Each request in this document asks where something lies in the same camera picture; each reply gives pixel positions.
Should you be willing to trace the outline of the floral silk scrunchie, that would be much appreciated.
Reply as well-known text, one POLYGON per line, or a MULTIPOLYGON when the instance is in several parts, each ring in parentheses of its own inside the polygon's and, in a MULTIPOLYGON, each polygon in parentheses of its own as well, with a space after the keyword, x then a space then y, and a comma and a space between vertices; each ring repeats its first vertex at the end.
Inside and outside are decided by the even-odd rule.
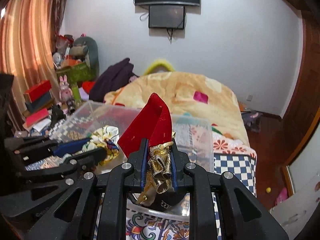
POLYGON ((105 125, 91 134, 90 140, 82 146, 79 152, 85 153, 102 147, 106 150, 107 155, 104 160, 99 162, 99 165, 106 165, 119 155, 119 138, 119 128, 105 125))

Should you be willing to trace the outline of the red velvet gold pouch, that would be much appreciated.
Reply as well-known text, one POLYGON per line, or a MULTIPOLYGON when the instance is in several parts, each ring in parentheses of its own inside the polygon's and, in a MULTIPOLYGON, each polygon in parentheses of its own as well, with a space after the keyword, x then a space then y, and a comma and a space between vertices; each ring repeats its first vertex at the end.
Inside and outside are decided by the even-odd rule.
POLYGON ((143 191, 136 203, 150 206, 157 194, 171 188, 172 121, 168 106, 156 93, 152 93, 130 126, 118 140, 128 157, 140 148, 142 139, 148 140, 146 155, 146 179, 143 191))

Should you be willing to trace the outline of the black white headband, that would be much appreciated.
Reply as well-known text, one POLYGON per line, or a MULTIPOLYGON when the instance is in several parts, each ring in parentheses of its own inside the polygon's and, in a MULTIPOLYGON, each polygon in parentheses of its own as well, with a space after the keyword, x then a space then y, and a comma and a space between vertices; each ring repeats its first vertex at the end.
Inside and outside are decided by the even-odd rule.
POLYGON ((150 205, 150 209, 164 212, 167 209, 176 206, 184 197, 185 194, 176 192, 157 194, 154 202, 150 205))

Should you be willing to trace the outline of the clear plastic storage box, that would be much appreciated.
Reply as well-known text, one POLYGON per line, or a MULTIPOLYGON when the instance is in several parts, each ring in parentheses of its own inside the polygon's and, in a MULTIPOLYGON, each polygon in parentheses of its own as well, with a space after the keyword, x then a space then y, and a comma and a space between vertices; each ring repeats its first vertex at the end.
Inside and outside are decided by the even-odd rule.
POLYGON ((129 182, 137 189, 128 194, 129 209, 178 221, 188 221, 190 194, 184 191, 190 178, 183 175, 184 165, 199 165, 212 172, 212 131, 208 120, 187 115, 174 115, 158 96, 150 97, 142 109, 105 105, 93 101, 84 103, 50 136, 61 142, 89 138, 104 126, 118 132, 111 138, 119 147, 117 157, 99 165, 96 174, 103 174, 128 161, 137 161, 137 168, 129 182), (138 197, 147 184, 153 146, 169 148, 169 190, 156 197, 151 206, 138 204, 138 197))

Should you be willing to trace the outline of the red book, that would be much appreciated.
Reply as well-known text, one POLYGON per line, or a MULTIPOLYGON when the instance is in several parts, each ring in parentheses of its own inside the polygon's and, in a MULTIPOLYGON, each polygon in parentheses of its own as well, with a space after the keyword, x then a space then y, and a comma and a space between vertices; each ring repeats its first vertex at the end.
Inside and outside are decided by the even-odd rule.
POLYGON ((44 108, 26 118, 26 126, 31 127, 49 116, 48 109, 44 108))

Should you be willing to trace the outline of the green bottle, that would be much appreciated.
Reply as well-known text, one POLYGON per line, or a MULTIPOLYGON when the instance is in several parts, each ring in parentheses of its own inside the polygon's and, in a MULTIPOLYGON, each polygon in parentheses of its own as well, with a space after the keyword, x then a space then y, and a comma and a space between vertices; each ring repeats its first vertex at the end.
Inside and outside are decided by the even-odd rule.
POLYGON ((72 92, 73 92, 73 98, 74 98, 74 103, 76 108, 80 107, 82 104, 80 92, 79 92, 79 87, 76 84, 73 84, 71 86, 72 92))

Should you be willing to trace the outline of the pink rabbit toy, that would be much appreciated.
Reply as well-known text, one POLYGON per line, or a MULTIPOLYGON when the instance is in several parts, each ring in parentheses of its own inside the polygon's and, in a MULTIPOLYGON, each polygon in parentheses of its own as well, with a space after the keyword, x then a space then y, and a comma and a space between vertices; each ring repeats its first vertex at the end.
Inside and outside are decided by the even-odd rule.
POLYGON ((60 80, 60 84, 59 84, 59 87, 60 87, 60 94, 59 94, 60 95, 60 101, 62 103, 66 103, 67 101, 73 99, 73 92, 69 87, 69 83, 67 81, 67 75, 60 76, 59 80, 60 80))

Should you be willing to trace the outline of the patterned patchwork bed sheet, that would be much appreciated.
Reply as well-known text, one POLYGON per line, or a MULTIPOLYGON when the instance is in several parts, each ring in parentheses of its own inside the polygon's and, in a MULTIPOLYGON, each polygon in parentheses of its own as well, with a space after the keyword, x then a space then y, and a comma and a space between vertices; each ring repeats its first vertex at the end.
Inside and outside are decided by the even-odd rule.
POLYGON ((137 116, 119 141, 127 162, 79 178, 27 232, 26 239, 124 239, 129 193, 146 185, 150 147, 169 149, 175 192, 190 194, 190 239, 265 239, 272 218, 235 175, 207 172, 190 162, 171 137, 171 119, 137 116))

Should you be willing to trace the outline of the red gift box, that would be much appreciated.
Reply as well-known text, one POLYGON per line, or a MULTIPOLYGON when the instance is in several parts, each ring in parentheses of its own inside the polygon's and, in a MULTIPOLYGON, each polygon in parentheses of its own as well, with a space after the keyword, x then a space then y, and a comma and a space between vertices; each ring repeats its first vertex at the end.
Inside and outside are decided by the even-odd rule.
POLYGON ((41 81, 40 83, 34 85, 33 87, 25 91, 25 93, 23 94, 24 99, 27 103, 33 103, 41 96, 49 92, 51 88, 52 85, 50 83, 50 80, 41 81))

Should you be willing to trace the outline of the red cloth on floor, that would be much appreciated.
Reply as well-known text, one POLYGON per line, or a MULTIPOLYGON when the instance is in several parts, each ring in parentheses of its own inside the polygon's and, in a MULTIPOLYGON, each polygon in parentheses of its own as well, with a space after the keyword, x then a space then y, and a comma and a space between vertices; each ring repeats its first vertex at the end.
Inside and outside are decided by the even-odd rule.
POLYGON ((89 94, 94 85, 95 81, 84 81, 82 83, 82 88, 87 94, 89 94))

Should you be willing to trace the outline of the green storage bin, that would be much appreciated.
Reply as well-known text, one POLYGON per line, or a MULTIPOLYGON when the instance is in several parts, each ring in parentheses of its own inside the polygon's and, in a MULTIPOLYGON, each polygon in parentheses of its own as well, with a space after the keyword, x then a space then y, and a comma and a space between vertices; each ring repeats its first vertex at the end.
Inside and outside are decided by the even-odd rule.
POLYGON ((86 63, 80 63, 71 67, 64 67, 56 70, 57 79, 67 76, 67 82, 72 85, 78 82, 92 81, 96 78, 96 70, 90 68, 86 63))

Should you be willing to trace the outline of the dark purple clothing pile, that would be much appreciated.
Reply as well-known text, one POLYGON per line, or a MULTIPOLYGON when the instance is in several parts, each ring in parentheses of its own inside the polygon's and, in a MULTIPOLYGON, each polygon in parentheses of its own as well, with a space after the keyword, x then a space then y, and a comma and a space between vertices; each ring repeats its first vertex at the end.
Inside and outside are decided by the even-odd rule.
POLYGON ((89 92, 89 100, 104 102, 105 94, 114 92, 132 81, 138 76, 133 73, 134 65, 129 58, 109 66, 96 80, 89 92))

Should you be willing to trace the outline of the brown wooden door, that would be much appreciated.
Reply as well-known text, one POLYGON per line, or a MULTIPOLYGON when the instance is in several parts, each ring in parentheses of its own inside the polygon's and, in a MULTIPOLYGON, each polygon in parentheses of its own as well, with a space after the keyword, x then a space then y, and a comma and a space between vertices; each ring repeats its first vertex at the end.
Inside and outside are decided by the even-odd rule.
POLYGON ((319 124, 319 23, 311 12, 302 12, 303 51, 291 101, 284 116, 285 138, 291 165, 307 145, 319 124))

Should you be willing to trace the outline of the grey plush toy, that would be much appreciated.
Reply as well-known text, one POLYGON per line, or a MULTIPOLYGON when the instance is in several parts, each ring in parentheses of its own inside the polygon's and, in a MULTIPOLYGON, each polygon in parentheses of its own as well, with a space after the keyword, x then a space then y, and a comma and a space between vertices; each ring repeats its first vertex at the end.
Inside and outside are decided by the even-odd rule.
POLYGON ((95 75, 99 75, 98 45, 93 38, 83 36, 74 40, 69 55, 76 59, 84 59, 87 66, 94 70, 95 75))

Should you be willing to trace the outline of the yellow foam arch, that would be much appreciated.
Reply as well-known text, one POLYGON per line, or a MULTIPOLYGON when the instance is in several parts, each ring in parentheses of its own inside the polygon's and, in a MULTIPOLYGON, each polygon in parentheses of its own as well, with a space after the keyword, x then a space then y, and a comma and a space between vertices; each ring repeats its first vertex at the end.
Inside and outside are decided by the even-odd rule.
POLYGON ((165 72, 175 72, 173 65, 166 59, 156 59, 148 68, 144 71, 143 75, 149 75, 157 72, 158 70, 164 70, 165 72))

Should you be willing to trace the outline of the yellow floral blanket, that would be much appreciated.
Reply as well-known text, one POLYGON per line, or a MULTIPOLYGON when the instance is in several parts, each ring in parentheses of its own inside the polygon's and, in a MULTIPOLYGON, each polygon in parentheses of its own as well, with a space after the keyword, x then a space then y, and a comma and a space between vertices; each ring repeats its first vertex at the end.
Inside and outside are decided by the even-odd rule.
POLYGON ((207 119, 222 134, 249 145, 234 92, 219 81, 201 74, 162 72, 141 76, 128 85, 104 96, 107 105, 143 108, 156 93, 172 114, 190 114, 207 119))

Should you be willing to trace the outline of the orange curtain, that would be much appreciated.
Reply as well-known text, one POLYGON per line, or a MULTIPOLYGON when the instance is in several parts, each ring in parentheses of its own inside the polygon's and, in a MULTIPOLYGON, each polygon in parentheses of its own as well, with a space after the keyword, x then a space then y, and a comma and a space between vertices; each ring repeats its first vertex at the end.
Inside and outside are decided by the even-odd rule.
POLYGON ((59 98, 52 54, 67 0, 8 0, 1 18, 1 72, 14 75, 8 116, 14 130, 23 128, 24 93, 44 80, 59 98))

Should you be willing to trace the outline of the small black wall monitor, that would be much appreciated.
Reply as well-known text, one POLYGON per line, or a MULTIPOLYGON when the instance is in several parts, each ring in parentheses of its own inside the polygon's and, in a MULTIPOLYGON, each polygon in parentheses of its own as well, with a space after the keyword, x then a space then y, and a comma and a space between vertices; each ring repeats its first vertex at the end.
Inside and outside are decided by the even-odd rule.
POLYGON ((149 28, 183 30, 185 25, 185 6, 149 6, 149 28))

